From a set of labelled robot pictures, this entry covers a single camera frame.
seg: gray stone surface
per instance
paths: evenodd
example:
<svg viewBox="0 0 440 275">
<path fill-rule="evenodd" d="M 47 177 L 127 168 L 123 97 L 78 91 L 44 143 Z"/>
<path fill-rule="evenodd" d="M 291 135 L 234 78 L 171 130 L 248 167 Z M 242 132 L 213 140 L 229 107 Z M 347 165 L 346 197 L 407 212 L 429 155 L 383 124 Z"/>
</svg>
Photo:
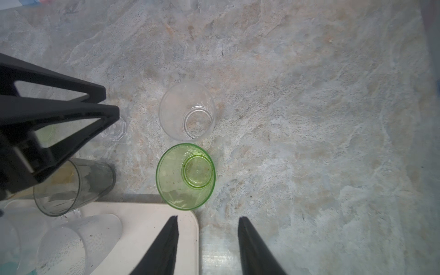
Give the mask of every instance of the gray stone surface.
<svg viewBox="0 0 440 275">
<path fill-rule="evenodd" d="M 289 274 L 440 269 L 438 99 L 416 1 L 55 0 L 0 11 L 0 52 L 107 88 L 127 133 L 78 153 L 116 166 L 107 200 L 157 200 L 175 144 L 160 99 L 182 80 L 211 91 L 202 274 L 241 273 L 240 216 Z"/>
</svg>

